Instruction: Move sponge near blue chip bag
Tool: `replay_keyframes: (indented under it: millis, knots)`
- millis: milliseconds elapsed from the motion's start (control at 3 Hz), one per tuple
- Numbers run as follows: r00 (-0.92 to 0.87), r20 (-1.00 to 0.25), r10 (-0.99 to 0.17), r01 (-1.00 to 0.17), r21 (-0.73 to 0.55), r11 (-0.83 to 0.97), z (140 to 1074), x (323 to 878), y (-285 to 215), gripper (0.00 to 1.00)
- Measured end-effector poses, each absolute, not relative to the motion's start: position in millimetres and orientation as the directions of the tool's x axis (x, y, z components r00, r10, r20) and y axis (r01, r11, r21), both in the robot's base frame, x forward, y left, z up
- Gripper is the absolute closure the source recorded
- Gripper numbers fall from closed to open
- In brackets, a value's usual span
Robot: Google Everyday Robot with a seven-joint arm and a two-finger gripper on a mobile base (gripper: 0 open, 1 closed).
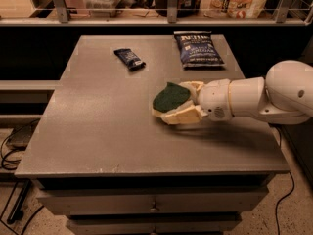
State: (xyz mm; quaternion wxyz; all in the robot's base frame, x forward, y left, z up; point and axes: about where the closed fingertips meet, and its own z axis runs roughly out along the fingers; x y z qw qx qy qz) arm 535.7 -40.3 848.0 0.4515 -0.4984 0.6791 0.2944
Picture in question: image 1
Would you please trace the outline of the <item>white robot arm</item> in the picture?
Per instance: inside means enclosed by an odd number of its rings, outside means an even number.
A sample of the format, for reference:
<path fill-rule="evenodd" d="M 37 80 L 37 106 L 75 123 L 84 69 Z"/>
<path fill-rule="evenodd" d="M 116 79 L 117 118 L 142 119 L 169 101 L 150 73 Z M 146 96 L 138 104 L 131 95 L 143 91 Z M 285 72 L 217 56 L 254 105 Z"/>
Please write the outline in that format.
<path fill-rule="evenodd" d="M 208 118 L 248 117 L 274 124 L 300 124 L 313 117 L 313 69 L 300 61 L 282 61 L 265 77 L 220 79 L 209 83 L 170 83 L 157 96 L 153 115 L 168 124 L 192 124 Z"/>

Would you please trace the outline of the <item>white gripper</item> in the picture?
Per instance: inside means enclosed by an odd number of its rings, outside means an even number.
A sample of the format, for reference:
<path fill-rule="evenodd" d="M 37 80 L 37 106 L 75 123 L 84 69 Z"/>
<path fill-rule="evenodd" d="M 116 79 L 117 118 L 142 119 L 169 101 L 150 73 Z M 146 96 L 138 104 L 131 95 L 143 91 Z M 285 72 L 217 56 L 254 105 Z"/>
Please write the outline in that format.
<path fill-rule="evenodd" d="M 191 99 L 200 106 L 191 105 L 184 110 L 165 114 L 161 119 L 169 125 L 193 124 L 204 117 L 212 121 L 227 121 L 233 118 L 229 103 L 229 79 L 214 80 L 208 84 L 202 81 L 185 81 L 180 86 L 191 92 Z"/>

